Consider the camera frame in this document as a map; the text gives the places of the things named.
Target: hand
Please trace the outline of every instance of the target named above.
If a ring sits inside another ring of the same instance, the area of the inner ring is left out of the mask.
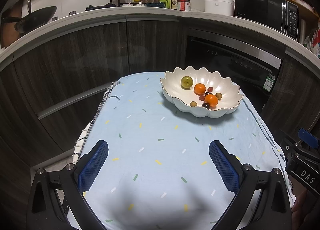
[[[302,192],[294,202],[292,211],[292,230],[314,230],[320,229],[320,198],[318,198],[313,209],[305,215],[303,205],[305,204],[308,190]]]

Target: countertop edge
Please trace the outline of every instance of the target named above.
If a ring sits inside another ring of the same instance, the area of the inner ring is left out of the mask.
[[[115,17],[119,16],[119,19],[125,19],[126,15],[132,14],[146,14],[146,15],[159,15],[159,16],[167,16],[169,18],[172,17],[187,17],[187,18],[198,18],[204,20],[214,20],[224,23],[229,23],[232,25],[240,26],[249,30],[256,31],[258,33],[262,33],[268,37],[271,37],[274,40],[281,42],[282,44],[286,45],[287,47],[291,48],[298,54],[300,54],[303,58],[307,59],[311,62],[314,66],[317,67],[317,76],[320,78],[320,59],[314,55],[311,51],[306,49],[304,46],[299,44],[297,41],[291,39],[290,37],[282,34],[279,31],[276,31],[272,28],[264,26],[262,24],[242,19],[239,17],[234,16],[225,16],[225,15],[218,15],[218,14],[211,14],[205,12],[181,12],[177,10],[171,9],[162,9],[162,8],[153,8],[153,7],[113,7],[113,8],[104,8],[104,9],[96,9],[87,12],[81,12],[78,14],[74,14],[71,16],[63,17],[59,20],[54,22],[50,22],[46,25],[43,25],[34,31],[26,34],[25,36],[21,37],[9,47],[7,47],[1,54],[0,54],[0,64],[1,66],[7,63],[5,61],[9,56],[17,52],[21,47],[29,44],[33,40],[44,36],[47,33],[50,33],[57,29],[62,29],[63,27],[72,25],[72,24],[80,24],[86,23],[86,21],[93,21],[97,19],[97,22],[101,22],[102,19],[115,19]]]

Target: orange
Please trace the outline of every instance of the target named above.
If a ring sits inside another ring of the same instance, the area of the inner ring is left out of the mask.
[[[204,102],[208,103],[211,107],[215,107],[218,104],[218,98],[215,95],[208,94],[205,96]]]
[[[196,84],[194,91],[197,95],[203,95],[205,93],[205,85],[201,83]]]

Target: fruit bowl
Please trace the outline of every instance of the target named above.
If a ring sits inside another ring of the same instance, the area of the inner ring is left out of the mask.
[[[181,87],[181,79],[184,76],[190,76],[193,85],[189,89]],[[239,93],[240,87],[233,85],[229,77],[222,78],[218,71],[209,72],[206,68],[199,70],[189,66],[182,70],[175,68],[173,72],[166,71],[164,78],[160,78],[162,92],[165,98],[173,103],[177,109],[182,112],[191,113],[196,117],[218,118],[225,114],[234,112],[240,105],[243,95]],[[199,96],[194,93],[194,86],[197,83],[208,87],[213,87],[212,94],[221,93],[222,99],[213,109],[207,109],[202,106],[203,101],[199,100]],[[190,102],[195,101],[198,106],[190,106]]]

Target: microwave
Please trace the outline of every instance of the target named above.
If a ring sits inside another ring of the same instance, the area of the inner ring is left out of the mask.
[[[287,0],[235,0],[234,16],[255,21],[298,38],[298,7]]]

